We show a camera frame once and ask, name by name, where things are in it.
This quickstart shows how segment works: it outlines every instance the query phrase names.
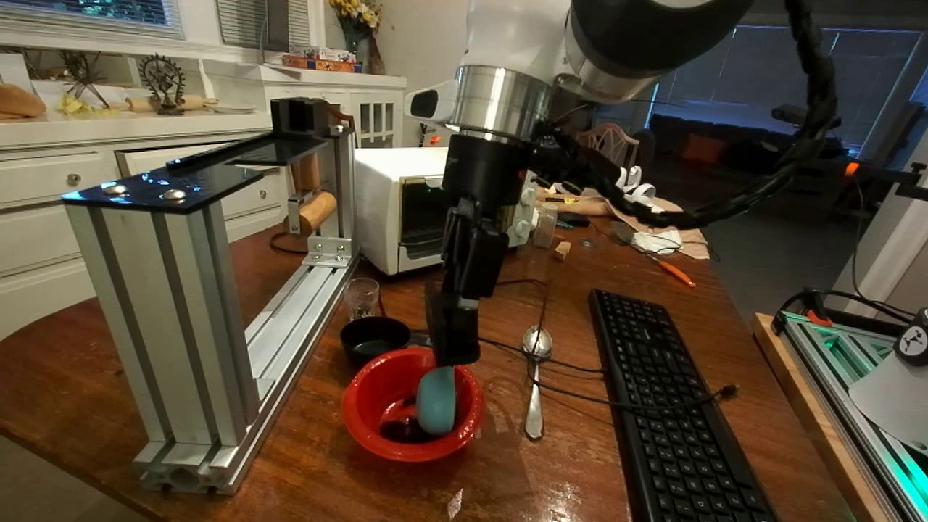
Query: black cable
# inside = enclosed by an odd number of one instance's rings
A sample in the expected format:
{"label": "black cable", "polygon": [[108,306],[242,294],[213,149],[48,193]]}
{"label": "black cable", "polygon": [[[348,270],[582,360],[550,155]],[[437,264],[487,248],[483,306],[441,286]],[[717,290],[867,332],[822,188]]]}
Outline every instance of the black cable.
{"label": "black cable", "polygon": [[[864,206],[864,188],[862,188],[862,183],[851,180],[851,188],[856,188],[856,196],[859,196],[859,204]],[[856,242],[851,242],[851,249],[850,249],[850,289],[851,289],[851,294],[859,294],[859,296],[864,296],[862,289],[859,289],[862,239],[864,239],[864,226],[859,223]]]}
{"label": "black cable", "polygon": [[701,209],[680,209],[680,212],[660,212],[660,215],[656,215],[648,206],[630,204],[625,196],[615,188],[612,180],[606,183],[599,180],[596,183],[599,196],[606,196],[616,212],[635,215],[648,226],[701,229],[712,222],[754,209],[766,196],[782,188],[806,161],[815,161],[821,155],[822,138],[833,129],[838,113],[835,65],[828,55],[821,54],[817,26],[811,25],[811,12],[806,0],[782,0],[782,6],[788,14],[788,30],[796,48],[799,68],[806,74],[806,116],[795,130],[790,145],[782,151],[773,175],[760,187],[740,193],[727,202],[708,204]]}
{"label": "black cable", "polygon": [[287,257],[308,257],[308,249],[290,249],[290,248],[282,248],[279,244],[279,239],[287,239],[287,232],[274,232],[274,235],[268,235],[268,249],[274,249],[274,254],[287,254]]}
{"label": "black cable", "polygon": [[[495,348],[505,348],[505,352],[512,352],[512,355],[522,355],[522,357],[524,357],[524,352],[522,352],[518,347],[508,347],[508,344],[487,341],[487,338],[480,338],[480,344],[487,344],[487,347],[495,347]],[[586,365],[573,365],[573,364],[564,364],[564,360],[545,360],[545,365],[561,365],[561,370],[577,371],[577,374],[593,374],[593,377],[603,377],[603,370],[586,370]]]}
{"label": "black cable", "polygon": [[821,290],[821,294],[815,294],[815,290],[799,290],[799,294],[788,296],[788,299],[777,307],[777,315],[773,315],[773,332],[782,333],[782,328],[786,328],[786,318],[782,318],[782,315],[786,315],[795,302],[802,302],[802,306],[811,307],[815,315],[825,318],[822,299],[828,299],[828,296],[840,296],[840,299],[850,299],[850,302],[862,302],[862,306],[867,306],[867,307],[873,307],[873,312],[877,312],[877,315],[883,315],[883,318],[892,318],[895,322],[905,322],[905,325],[912,320],[912,315],[908,315],[908,312],[892,312],[892,307],[883,307],[880,302],[870,302],[870,299],[856,296],[856,294],[843,294],[843,290]]}
{"label": "black cable", "polygon": [[717,391],[711,391],[705,399],[667,405],[667,406],[644,406],[644,405],[616,405],[616,400],[593,399],[593,396],[577,396],[570,389],[558,389],[558,387],[550,387],[550,384],[543,384],[543,381],[534,381],[534,377],[528,377],[528,384],[543,387],[543,389],[556,391],[556,396],[564,396],[564,399],[603,405],[603,406],[612,406],[612,409],[625,409],[625,412],[635,412],[641,419],[663,419],[663,415],[674,415],[679,409],[699,409],[699,406],[708,406],[708,405],[724,405],[724,400],[735,399],[735,387],[727,384],[727,387],[722,387],[722,389],[717,389]]}
{"label": "black cable", "polygon": [[495,281],[495,289],[516,289],[516,286],[545,286],[543,280],[505,280],[505,281]]}

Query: white microwave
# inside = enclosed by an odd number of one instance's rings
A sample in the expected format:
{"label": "white microwave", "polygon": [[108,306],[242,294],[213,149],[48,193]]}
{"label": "white microwave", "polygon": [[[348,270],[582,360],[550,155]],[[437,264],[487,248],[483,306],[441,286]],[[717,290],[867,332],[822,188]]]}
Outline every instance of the white microwave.
{"label": "white microwave", "polygon": [[[354,235],[384,275],[441,264],[445,149],[354,149]],[[531,206],[512,212],[509,248],[528,242]]]}

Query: metal spoon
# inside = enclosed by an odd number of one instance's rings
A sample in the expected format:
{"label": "metal spoon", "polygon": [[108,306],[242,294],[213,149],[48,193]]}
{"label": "metal spoon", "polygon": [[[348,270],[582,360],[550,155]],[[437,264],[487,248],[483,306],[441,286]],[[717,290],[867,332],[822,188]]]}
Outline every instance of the metal spoon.
{"label": "metal spoon", "polygon": [[543,415],[543,360],[550,357],[550,333],[531,328],[522,341],[522,355],[531,364],[531,396],[524,412],[524,435],[538,442],[545,435],[545,415]]}

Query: white cabinet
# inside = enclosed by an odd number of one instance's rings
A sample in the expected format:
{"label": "white cabinet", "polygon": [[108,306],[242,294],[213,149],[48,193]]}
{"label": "white cabinet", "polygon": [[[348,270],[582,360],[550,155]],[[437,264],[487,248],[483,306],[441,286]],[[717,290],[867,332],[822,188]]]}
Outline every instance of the white cabinet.
{"label": "white cabinet", "polygon": [[58,199],[113,178],[105,149],[0,155],[0,341],[92,296]]}
{"label": "white cabinet", "polygon": [[405,78],[393,75],[354,75],[354,74],[312,74],[282,78],[258,70],[263,100],[325,100],[354,116],[354,149],[400,149],[402,145],[402,103]]}
{"label": "white cabinet", "polygon": [[[199,145],[164,145],[164,149],[126,149],[116,151],[118,171],[125,178],[150,171],[176,157],[205,155],[231,142],[199,142]],[[228,242],[254,235],[266,226],[284,223],[287,215],[287,180],[284,168],[266,168],[263,178],[219,202],[225,215]]]}

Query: red bowl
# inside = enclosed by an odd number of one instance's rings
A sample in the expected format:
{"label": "red bowl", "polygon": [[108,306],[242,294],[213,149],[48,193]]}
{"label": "red bowl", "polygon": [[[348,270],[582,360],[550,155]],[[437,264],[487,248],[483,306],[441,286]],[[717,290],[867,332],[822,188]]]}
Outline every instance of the red bowl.
{"label": "red bowl", "polygon": [[483,422],[483,396],[477,381],[456,365],[456,431],[432,438],[411,422],[418,381],[432,370],[434,355],[428,348],[387,352],[363,365],[341,399],[348,435],[363,451],[402,464],[425,464],[463,451]]}

